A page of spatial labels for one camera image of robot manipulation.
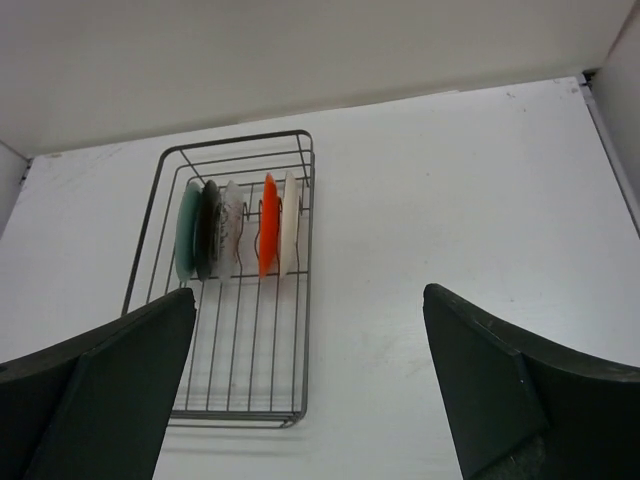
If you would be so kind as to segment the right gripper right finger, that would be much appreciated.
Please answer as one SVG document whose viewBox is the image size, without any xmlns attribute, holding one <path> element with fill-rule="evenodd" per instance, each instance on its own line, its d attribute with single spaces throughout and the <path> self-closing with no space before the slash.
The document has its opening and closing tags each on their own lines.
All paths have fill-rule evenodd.
<svg viewBox="0 0 640 480">
<path fill-rule="evenodd" d="M 638 478 L 638 368 L 550 341 L 435 283 L 423 316 L 463 478 Z"/>
</svg>

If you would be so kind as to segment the clear glass plate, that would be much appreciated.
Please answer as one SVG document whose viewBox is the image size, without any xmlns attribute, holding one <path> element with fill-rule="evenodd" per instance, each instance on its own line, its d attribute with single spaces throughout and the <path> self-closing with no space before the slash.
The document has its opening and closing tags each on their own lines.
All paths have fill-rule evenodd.
<svg viewBox="0 0 640 480">
<path fill-rule="evenodd" d="M 231 279 L 237 263 L 243 206 L 243 192 L 233 180 L 230 180 L 224 189 L 219 222 L 217 274 L 222 283 Z"/>
</svg>

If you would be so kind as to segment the blue floral plate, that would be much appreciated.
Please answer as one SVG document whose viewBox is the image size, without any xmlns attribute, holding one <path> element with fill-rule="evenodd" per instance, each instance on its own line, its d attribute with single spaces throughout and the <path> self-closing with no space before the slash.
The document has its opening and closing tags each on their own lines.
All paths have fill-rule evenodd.
<svg viewBox="0 0 640 480">
<path fill-rule="evenodd" d="M 190 182 L 183 193 L 175 232 L 175 267 L 180 282 L 187 282 L 195 270 L 194 231 L 201 201 L 201 187 Z"/>
</svg>

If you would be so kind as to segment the black plate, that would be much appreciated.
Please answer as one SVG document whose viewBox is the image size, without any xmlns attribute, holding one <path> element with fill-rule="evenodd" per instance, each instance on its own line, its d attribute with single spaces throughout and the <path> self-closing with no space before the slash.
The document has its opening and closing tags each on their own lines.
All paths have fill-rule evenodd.
<svg viewBox="0 0 640 480">
<path fill-rule="evenodd" d="M 211 276 L 216 262 L 216 237 L 220 206 L 220 190 L 213 180 L 208 180 L 202 192 L 195 238 L 196 274 L 202 282 Z"/>
</svg>

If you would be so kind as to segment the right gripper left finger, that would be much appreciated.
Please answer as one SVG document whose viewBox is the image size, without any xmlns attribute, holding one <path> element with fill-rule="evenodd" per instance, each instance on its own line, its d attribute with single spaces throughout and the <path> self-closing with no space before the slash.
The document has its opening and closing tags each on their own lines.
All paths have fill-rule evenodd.
<svg viewBox="0 0 640 480">
<path fill-rule="evenodd" d="M 152 478 L 195 320 L 179 288 L 2 363 L 2 478 Z"/>
</svg>

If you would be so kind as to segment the cream patterned plate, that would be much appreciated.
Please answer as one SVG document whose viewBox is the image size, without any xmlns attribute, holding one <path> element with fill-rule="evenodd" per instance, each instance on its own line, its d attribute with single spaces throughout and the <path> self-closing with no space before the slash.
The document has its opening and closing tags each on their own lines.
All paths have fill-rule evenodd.
<svg viewBox="0 0 640 480">
<path fill-rule="evenodd" d="M 287 275 L 293 263 L 297 243 L 299 206 L 300 194 L 297 180 L 292 172 L 287 171 L 285 175 L 281 215 L 279 258 L 280 279 L 283 279 Z"/>
</svg>

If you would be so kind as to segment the orange plate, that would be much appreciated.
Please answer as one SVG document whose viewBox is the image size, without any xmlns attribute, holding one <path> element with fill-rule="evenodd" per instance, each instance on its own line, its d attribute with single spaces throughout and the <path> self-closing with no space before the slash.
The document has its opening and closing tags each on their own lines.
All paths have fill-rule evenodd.
<svg viewBox="0 0 640 480">
<path fill-rule="evenodd" d="M 259 240 L 259 276 L 269 273 L 276 257 L 279 230 L 279 204 L 277 185 L 268 173 L 264 182 Z"/>
</svg>

